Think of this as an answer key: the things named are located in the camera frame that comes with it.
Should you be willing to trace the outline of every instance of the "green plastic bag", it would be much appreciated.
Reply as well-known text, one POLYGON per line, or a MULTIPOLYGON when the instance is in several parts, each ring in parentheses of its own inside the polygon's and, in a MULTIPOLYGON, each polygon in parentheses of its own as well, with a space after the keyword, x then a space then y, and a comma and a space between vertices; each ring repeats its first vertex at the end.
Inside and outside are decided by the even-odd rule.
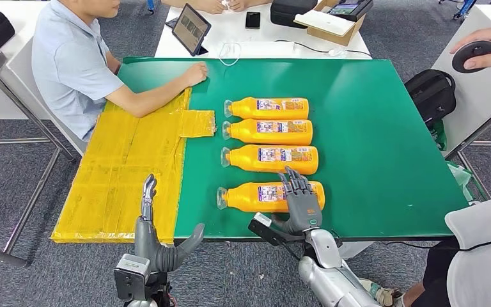
POLYGON ((432 129, 430 129, 430 135, 439 150, 447 149, 447 136, 445 135, 445 127, 442 120, 434 123, 432 129))
POLYGON ((458 183, 458 186, 462 189, 462 193, 464 194, 464 197, 466 197, 467 201, 472 201, 473 197, 471 196, 471 193, 469 192, 467 188, 467 184, 469 183, 469 180, 471 179, 471 172, 465 169, 464 167, 454 164, 452 162, 447 162, 447 166, 451 170, 451 173, 453 174, 456 182, 458 183))

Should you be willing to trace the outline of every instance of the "black smartphone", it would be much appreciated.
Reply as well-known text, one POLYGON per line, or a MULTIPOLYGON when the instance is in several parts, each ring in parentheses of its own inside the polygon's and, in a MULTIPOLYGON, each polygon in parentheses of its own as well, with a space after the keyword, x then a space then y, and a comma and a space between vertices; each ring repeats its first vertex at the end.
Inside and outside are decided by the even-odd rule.
POLYGON ((260 12, 248 12, 245 16, 245 28, 246 29, 260 29, 261 28, 261 13, 260 12))

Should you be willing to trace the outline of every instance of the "orange juice bottle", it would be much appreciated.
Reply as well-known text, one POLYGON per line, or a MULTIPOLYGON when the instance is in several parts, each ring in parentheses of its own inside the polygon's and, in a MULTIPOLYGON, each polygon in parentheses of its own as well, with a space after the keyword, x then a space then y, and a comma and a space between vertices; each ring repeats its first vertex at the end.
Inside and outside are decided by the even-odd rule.
POLYGON ((253 98, 225 101, 226 117, 255 118, 257 120, 305 120, 309 102, 305 98, 253 98))
POLYGON ((302 175, 311 175, 319 166, 319 154, 313 146, 246 145, 221 150, 221 165, 238 166, 246 171, 285 172, 285 166, 302 175))
POLYGON ((244 143, 309 145, 313 126, 309 120, 242 120, 223 123, 224 139, 239 139, 244 143))
MULTIPOLYGON (((317 181, 310 181, 313 193, 317 195, 319 207, 325 207, 325 191, 323 185, 317 181)), ((283 192, 281 182, 267 182, 256 184, 249 182, 235 189, 217 190, 217 208, 225 209, 232 207, 244 212, 289 212, 287 201, 283 192)))

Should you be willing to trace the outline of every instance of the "computer mouse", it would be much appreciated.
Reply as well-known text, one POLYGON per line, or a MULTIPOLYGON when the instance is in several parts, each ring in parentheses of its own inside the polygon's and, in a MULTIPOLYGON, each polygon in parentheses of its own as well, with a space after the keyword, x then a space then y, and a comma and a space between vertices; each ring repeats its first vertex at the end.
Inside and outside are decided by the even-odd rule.
POLYGON ((491 42, 488 40, 478 40, 477 42, 468 43, 455 52, 455 56, 453 57, 453 68, 457 72, 463 74, 483 70, 484 68, 465 69, 464 63, 468 59, 476 56, 484 56, 485 54, 491 54, 491 42))

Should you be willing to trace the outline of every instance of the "device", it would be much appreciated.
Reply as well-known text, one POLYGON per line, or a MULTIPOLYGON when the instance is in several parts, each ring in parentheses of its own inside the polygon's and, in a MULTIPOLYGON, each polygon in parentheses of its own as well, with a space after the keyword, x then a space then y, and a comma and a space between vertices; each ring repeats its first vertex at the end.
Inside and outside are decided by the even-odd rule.
POLYGON ((245 16, 245 28, 246 29, 260 29, 261 28, 261 13, 260 12, 248 12, 245 16))
POLYGON ((212 25, 202 17, 189 3, 186 3, 178 17, 172 34, 189 51, 191 56, 208 52, 201 44, 212 25))
POLYGON ((167 27, 169 27, 169 28, 171 28, 171 29, 174 29, 174 27, 176 26, 176 23, 178 22, 178 19, 179 19, 179 18, 180 18, 180 17, 178 16, 178 17, 176 17, 176 18, 174 18, 174 19, 171 19, 171 20, 169 20, 169 21, 165 22, 164 24, 165 24, 167 27))
POLYGON ((328 14, 357 22, 373 6, 373 0, 340 0, 328 14))
POLYGON ((336 239, 321 229, 322 213, 308 180, 285 168, 289 180, 279 174, 289 208, 289 220, 255 214, 249 229, 273 246, 283 245, 298 261, 301 280, 309 286, 323 307, 380 307, 361 285, 358 277, 340 257, 336 239), (279 230, 270 226, 275 224, 279 230), (303 242, 299 258, 287 245, 303 242))
POLYGON ((204 224, 197 224, 193 234, 177 247, 168 248, 159 242, 153 225, 156 185, 150 174, 144 181, 140 216, 134 226, 135 255, 124 254, 114 269, 118 297, 125 307, 176 307, 168 272, 179 268, 204 238, 204 224))
POLYGON ((453 56, 453 69, 463 74, 469 74, 471 72, 478 72, 484 68, 465 69, 464 63, 476 56, 484 56, 491 54, 491 42, 488 40, 478 40, 476 42, 468 43, 462 46, 453 56))

